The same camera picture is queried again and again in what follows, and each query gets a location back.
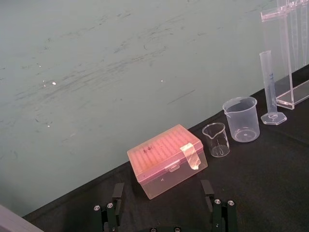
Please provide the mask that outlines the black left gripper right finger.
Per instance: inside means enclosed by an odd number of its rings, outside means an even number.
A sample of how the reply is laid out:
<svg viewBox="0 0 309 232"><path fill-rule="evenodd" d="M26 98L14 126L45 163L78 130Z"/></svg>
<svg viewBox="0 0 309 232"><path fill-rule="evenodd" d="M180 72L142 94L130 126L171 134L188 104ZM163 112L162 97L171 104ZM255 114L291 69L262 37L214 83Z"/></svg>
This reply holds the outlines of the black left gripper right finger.
<svg viewBox="0 0 309 232"><path fill-rule="evenodd" d="M209 180L201 180L207 207L211 213L212 232L237 232L237 204L234 200L216 198Z"/></svg>

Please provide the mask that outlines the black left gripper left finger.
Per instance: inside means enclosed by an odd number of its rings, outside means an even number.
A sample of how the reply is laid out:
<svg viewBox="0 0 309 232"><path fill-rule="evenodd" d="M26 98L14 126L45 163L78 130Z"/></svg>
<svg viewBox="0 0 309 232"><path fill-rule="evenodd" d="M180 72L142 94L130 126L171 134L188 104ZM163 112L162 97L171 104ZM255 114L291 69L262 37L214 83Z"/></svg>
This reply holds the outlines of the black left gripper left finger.
<svg viewBox="0 0 309 232"><path fill-rule="evenodd" d="M112 199L105 205L93 207L94 232L118 232L125 205L125 184L114 186Z"/></svg>

